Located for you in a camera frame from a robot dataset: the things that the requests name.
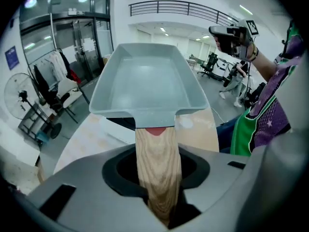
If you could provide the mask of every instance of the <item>white cable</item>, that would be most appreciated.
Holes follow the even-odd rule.
[[[218,112],[217,112],[216,110],[214,110],[213,108],[211,108],[211,109],[218,115],[219,119],[221,119],[221,121],[222,121],[223,123],[225,123],[225,121],[221,118],[221,116],[218,114]]]

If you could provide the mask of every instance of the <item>metal railing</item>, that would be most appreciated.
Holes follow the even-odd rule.
[[[199,17],[222,26],[238,21],[228,14],[194,2],[179,0],[153,0],[130,4],[130,16],[150,13],[173,13]]]

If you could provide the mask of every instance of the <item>red garment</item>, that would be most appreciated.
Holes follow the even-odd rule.
[[[71,76],[73,77],[73,81],[77,82],[78,84],[82,82],[81,79],[75,74],[73,70],[71,70]]]

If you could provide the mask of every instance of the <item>jeans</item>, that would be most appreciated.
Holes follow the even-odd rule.
[[[217,127],[219,151],[221,153],[230,153],[233,131],[238,118],[239,116]]]

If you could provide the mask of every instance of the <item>electric fan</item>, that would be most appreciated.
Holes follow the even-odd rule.
[[[28,113],[28,111],[32,109],[40,119],[52,128],[50,137],[54,139],[59,135],[62,125],[60,123],[53,125],[37,112],[37,109],[33,107],[37,99],[38,95],[29,75],[17,73],[7,81],[4,88],[4,102],[11,115],[21,120],[28,119],[31,116],[31,113]]]

